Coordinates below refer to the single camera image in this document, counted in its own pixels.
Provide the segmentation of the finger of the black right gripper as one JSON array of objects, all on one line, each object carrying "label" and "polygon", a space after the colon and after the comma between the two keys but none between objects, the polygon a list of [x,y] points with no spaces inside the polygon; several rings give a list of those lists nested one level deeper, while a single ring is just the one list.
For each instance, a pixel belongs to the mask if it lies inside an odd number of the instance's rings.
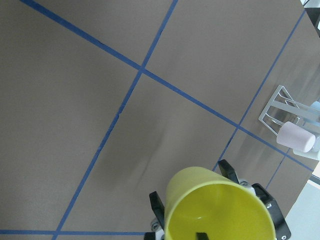
[{"label": "finger of the black right gripper", "polygon": [[149,194],[151,209],[162,229],[165,228],[165,207],[157,191]]}]

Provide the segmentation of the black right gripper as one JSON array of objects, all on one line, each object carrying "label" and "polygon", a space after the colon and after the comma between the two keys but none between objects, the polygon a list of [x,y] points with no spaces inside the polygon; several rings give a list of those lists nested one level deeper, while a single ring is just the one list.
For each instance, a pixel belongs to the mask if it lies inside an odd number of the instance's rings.
[{"label": "black right gripper", "polygon": [[[250,185],[244,180],[239,182],[235,169],[228,163],[227,160],[220,160],[218,162],[218,166],[223,177],[236,184],[240,183],[241,186],[251,190],[262,201],[271,216],[275,228],[275,238],[277,240],[289,240],[292,236],[292,233],[275,198],[259,183]],[[156,218],[151,221],[151,231],[146,232],[143,238],[145,240],[163,240],[165,238],[164,230],[161,228]]]}]

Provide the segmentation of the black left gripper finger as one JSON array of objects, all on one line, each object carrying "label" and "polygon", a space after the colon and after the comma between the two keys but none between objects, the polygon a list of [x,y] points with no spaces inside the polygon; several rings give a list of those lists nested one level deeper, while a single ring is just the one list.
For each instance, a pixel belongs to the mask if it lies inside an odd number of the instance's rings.
[{"label": "black left gripper finger", "polygon": [[208,240],[208,235],[205,232],[197,232],[196,239],[197,240]]}]

